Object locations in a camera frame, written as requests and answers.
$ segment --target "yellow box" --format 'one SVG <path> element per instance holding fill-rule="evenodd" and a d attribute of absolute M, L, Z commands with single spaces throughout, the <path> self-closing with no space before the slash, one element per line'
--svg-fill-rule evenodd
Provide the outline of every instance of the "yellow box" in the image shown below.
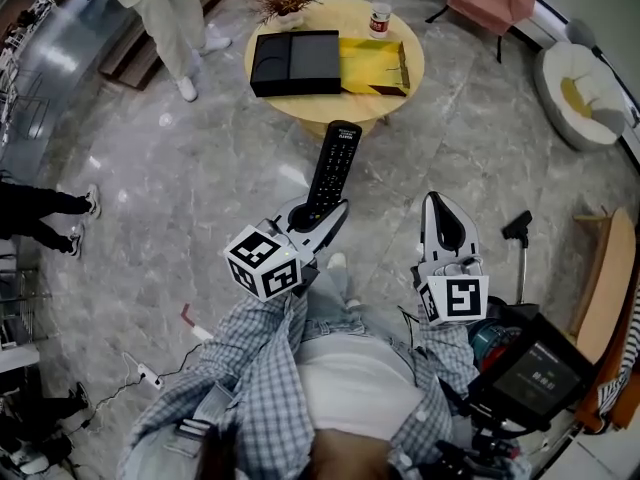
<path fill-rule="evenodd" d="M 396 41 L 340 38 L 342 89 L 356 94 L 407 96 L 411 85 L 404 46 Z"/>

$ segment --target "white t-shirt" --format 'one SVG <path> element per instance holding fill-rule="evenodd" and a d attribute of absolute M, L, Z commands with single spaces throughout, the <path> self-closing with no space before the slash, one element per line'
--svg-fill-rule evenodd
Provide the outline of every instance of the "white t-shirt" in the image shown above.
<path fill-rule="evenodd" d="M 309 340 L 300 345 L 296 364 L 316 430 L 389 441 L 424 397 L 407 363 L 376 338 Z"/>

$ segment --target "white power adapter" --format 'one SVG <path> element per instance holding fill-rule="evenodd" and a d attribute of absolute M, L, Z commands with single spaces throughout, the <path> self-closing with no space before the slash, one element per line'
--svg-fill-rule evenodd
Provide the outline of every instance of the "white power adapter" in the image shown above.
<path fill-rule="evenodd" d="M 153 373 L 153 370 L 149 368 L 147 365 L 140 363 L 138 364 L 138 373 L 140 376 L 144 376 L 144 380 L 151 384 L 154 388 L 160 391 L 164 387 L 164 382 L 162 379 L 158 378 L 158 376 Z"/>

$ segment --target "red label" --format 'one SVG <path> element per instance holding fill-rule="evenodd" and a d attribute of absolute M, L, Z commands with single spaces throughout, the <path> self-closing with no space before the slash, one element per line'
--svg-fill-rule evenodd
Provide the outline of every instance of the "red label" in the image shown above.
<path fill-rule="evenodd" d="M 371 23 L 369 23 L 369 27 L 374 32 L 386 32 L 389 29 L 389 21 L 376 21 L 371 18 Z"/>

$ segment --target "yellow table top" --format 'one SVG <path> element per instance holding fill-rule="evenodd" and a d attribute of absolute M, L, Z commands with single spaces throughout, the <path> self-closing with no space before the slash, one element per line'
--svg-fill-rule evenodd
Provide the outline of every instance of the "yellow table top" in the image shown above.
<path fill-rule="evenodd" d="M 339 30 L 340 37 L 369 38 L 371 4 L 364 0 L 320 0 L 304 11 L 305 24 L 299 30 Z M 256 39 L 277 32 L 260 25 L 249 39 L 244 56 L 247 77 L 251 78 Z M 424 53 L 409 26 L 395 14 L 391 16 L 387 41 L 402 41 L 407 57 L 411 90 L 406 98 L 370 94 L 319 94 L 264 98 L 276 109 L 297 119 L 328 124 L 341 119 L 358 123 L 384 117 L 402 106 L 418 89 L 424 75 Z"/>

